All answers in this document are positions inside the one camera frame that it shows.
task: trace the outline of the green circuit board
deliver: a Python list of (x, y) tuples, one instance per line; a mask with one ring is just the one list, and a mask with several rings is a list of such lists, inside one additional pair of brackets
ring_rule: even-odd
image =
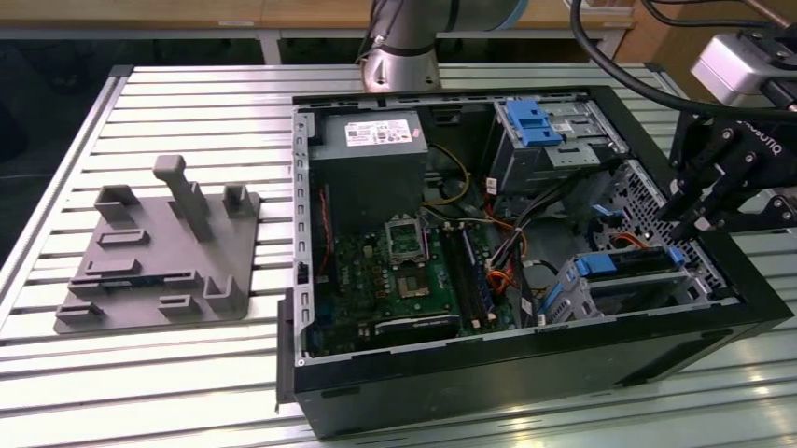
[[(435, 315), (460, 315), (455, 284), (440, 242), (440, 229), (424, 230), (427, 241), (417, 240), (413, 226), (402, 226), (392, 234), (394, 251), (411, 251), (429, 246), (429, 257), (423, 263), (390, 263), (386, 230), (336, 238), (334, 278), (317, 284), (317, 334), (320, 355), (358, 351), (358, 338), (369, 326), (402, 318)], [(473, 242), (481, 260), (491, 255), (487, 233), (472, 229)], [(512, 329), (513, 317), (508, 304), (496, 305), (496, 321), (475, 329), (463, 325), (459, 336), (471, 336)]]

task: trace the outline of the motherboard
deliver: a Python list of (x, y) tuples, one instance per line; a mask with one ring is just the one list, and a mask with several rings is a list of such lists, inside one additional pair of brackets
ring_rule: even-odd
[(484, 225), (429, 228), (413, 217), (340, 235), (317, 279), (318, 356), (515, 329), (485, 278)]

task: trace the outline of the metal workbench surface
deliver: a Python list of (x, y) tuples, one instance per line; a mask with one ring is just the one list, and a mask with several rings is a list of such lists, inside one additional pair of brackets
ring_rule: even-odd
[[(673, 91), (663, 74), (632, 73)], [(448, 65), (453, 89), (612, 85), (663, 147), (678, 113), (597, 68)], [(276, 410), (277, 302), (290, 285), (290, 96), (360, 91), (354, 66), (137, 68), (111, 77), (0, 272), (0, 446), (770, 446), (797, 433), (797, 331), (723, 348), (669, 380), (321, 443), (296, 405)], [(150, 168), (184, 154), (206, 193), (246, 182), (261, 193), (249, 317), (138, 334), (59, 336), (66, 297), (105, 184), (161, 195)], [(738, 238), (797, 308), (797, 240)], [(501, 381), (501, 378), (485, 378)]]

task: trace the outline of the ram slot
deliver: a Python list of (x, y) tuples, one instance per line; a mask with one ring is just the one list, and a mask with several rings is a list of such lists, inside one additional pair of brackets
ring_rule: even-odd
[(480, 329), (483, 322), (488, 320), (488, 312), (481, 300), (463, 232), (460, 230), (443, 231), (440, 233), (440, 242), (447, 256), (447, 266), (455, 284), (460, 312), (465, 320), (472, 322), (473, 327)]
[(493, 303), (493, 296), (491, 294), (491, 286), (488, 285), (488, 271), (485, 271), (485, 265), (480, 264), (479, 255), (476, 249), (473, 249), (477, 244), (473, 242), (472, 235), (469, 234), (468, 229), (463, 229), (463, 239), (465, 240), (465, 245), (469, 250), (469, 261), (472, 264), (473, 270), (473, 279), (476, 283), (476, 287), (479, 290), (480, 298), (483, 300), (483, 306), (488, 313), (488, 319), (495, 320), (496, 314), (493, 313), (495, 303)]

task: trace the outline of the gray plastic stand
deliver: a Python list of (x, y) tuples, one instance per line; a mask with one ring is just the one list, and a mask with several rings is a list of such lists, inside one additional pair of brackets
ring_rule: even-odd
[(55, 330), (160, 327), (241, 319), (250, 308), (260, 197), (244, 186), (202, 194), (181, 156), (160, 156), (156, 177), (173, 198), (106, 186), (102, 214)]

